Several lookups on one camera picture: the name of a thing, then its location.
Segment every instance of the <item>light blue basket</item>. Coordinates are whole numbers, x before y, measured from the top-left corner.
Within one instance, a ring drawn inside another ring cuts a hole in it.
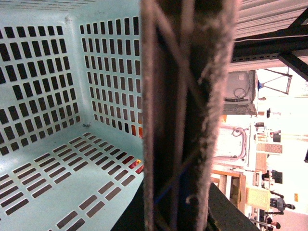
[[[0,230],[110,230],[143,179],[139,2],[0,14]]]

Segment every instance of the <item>white wall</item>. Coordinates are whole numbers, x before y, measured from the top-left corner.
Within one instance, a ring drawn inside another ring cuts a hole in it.
[[[308,231],[308,215],[286,211],[283,216],[276,215],[274,221],[281,224],[279,231]]]
[[[308,142],[282,138],[282,155],[271,155],[268,164],[283,173],[283,184],[272,187],[288,204],[294,204],[295,212],[308,214],[308,163],[304,162]]]

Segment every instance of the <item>cable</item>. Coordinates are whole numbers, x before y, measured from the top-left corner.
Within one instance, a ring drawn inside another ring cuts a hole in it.
[[[243,94],[241,96],[237,96],[235,93],[237,90],[243,90]],[[234,91],[233,91],[233,95],[236,97],[236,98],[244,98],[246,95],[247,95],[247,92],[244,88],[236,88]]]
[[[259,40],[268,40],[268,39],[285,39],[285,38],[296,38],[296,37],[308,37],[308,35],[290,35],[290,36],[281,36],[281,37],[270,37],[270,38],[247,38],[247,39],[243,39],[243,40],[238,40],[238,41],[234,41],[235,43],[237,42],[244,42],[244,41],[259,41]]]

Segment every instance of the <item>metal rod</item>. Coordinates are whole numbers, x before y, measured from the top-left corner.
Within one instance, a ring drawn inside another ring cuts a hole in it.
[[[283,93],[283,94],[286,94],[287,95],[287,93],[286,92],[284,92],[284,91],[282,91],[282,90],[277,90],[277,89],[275,89],[275,88],[270,88],[270,87],[267,87],[267,86],[264,86],[265,88],[269,88],[269,89],[271,89],[271,90],[275,90],[275,91],[278,91],[278,92],[281,92],[281,93]]]
[[[181,167],[178,169],[178,171],[173,174],[168,180],[167,182],[164,184],[164,186],[161,188],[161,190],[158,191],[157,196],[154,199],[154,204],[157,204],[162,197],[169,191],[169,189],[171,188],[173,182],[175,180],[177,180],[183,173],[184,171],[188,168],[188,166],[190,166],[192,164],[192,162],[194,160],[196,160],[196,158],[198,157],[198,155],[200,154],[199,149],[196,147],[192,153],[187,157],[187,159],[182,163]]]
[[[144,224],[154,230],[154,0],[141,0],[144,119]]]
[[[276,74],[280,74],[280,75],[283,75],[283,76],[288,76],[288,77],[292,77],[293,76],[293,75],[289,75],[289,74],[286,74],[286,73],[281,73],[281,72],[278,72],[278,71],[272,71],[272,70],[269,70],[269,69],[264,69],[264,70],[270,71],[270,72],[273,72],[273,73],[276,73]]]
[[[187,103],[187,82],[186,76],[190,65],[191,53],[191,34],[193,32],[193,15],[194,15],[194,0],[182,1],[182,14],[180,22],[180,52],[182,55],[182,65],[179,66],[178,92],[177,92],[177,107],[176,107],[176,127],[174,139],[174,158],[173,158],[173,174],[177,172],[183,157],[184,132],[185,132],[185,117]],[[178,222],[178,203],[179,203],[179,180],[175,181],[171,192],[171,207],[170,207],[170,227],[177,230]]]
[[[178,66],[179,67],[183,66],[183,68],[185,69],[185,72],[187,73],[186,81],[187,81],[189,90],[191,91],[199,109],[203,112],[205,110],[205,100],[204,100],[202,91],[199,85],[196,83],[193,77],[193,74],[189,69],[189,66],[188,67],[185,66],[182,53],[178,46],[177,39],[176,39],[175,33],[173,32],[169,19],[165,16],[163,10],[161,9],[161,7],[158,5],[157,2],[154,3],[154,12],[156,16],[156,23],[164,38],[164,41],[166,42]]]
[[[277,79],[279,79],[279,78],[281,78],[281,77],[283,77],[283,76],[279,76],[279,77],[277,77],[277,78],[275,78],[275,79],[271,79],[271,80],[269,80],[269,81],[267,81],[267,82],[264,82],[263,84],[266,84],[266,83],[272,82],[272,81],[277,80]]]

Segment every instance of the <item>metal beam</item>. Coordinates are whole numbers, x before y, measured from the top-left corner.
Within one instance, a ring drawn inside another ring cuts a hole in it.
[[[277,59],[279,53],[308,49],[308,25],[292,27],[235,41],[233,62]]]
[[[297,27],[301,25],[305,25],[308,22],[308,8],[304,10],[304,12],[301,13],[301,15],[295,19],[294,22],[289,26],[289,28]]]
[[[305,81],[308,81],[308,64],[297,58],[292,53],[278,55],[278,59],[298,73]]]
[[[292,77],[293,76],[293,75],[289,75],[289,74],[286,74],[286,73],[281,73],[281,72],[273,71],[273,70],[269,70],[269,69],[263,69],[263,70],[270,71],[270,72],[273,72],[273,73],[276,73],[276,74],[280,74],[282,76],[288,76],[288,77]]]

